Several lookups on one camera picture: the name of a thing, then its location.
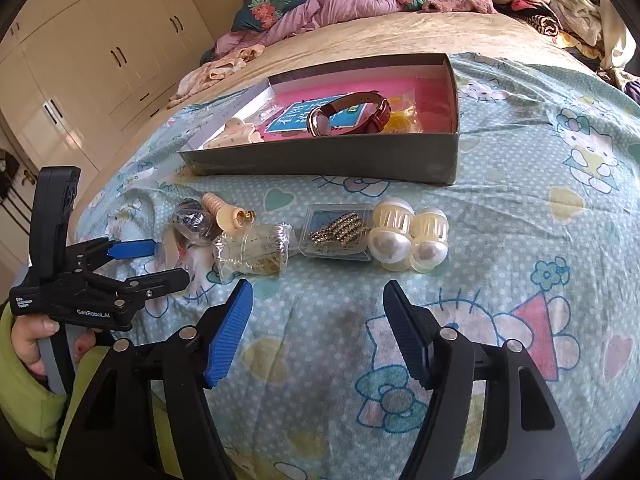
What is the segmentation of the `person's left hand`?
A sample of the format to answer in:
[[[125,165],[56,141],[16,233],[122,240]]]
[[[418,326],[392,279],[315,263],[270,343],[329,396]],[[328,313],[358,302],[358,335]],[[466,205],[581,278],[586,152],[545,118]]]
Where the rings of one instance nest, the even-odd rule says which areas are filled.
[[[11,328],[11,342],[18,359],[40,382],[47,377],[46,366],[40,354],[38,341],[48,339],[60,329],[58,322],[45,314],[19,316]],[[84,355],[96,345],[96,332],[84,330],[74,342],[73,357],[78,364]]]

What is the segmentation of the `green left sleeve forearm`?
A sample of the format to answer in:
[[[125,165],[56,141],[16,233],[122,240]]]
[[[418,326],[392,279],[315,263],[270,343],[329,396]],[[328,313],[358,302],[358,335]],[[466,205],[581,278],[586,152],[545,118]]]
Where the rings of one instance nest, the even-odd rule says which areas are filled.
[[[1,315],[1,411],[29,458],[52,479],[67,398],[49,391],[16,356],[11,342],[15,319],[5,308]]]

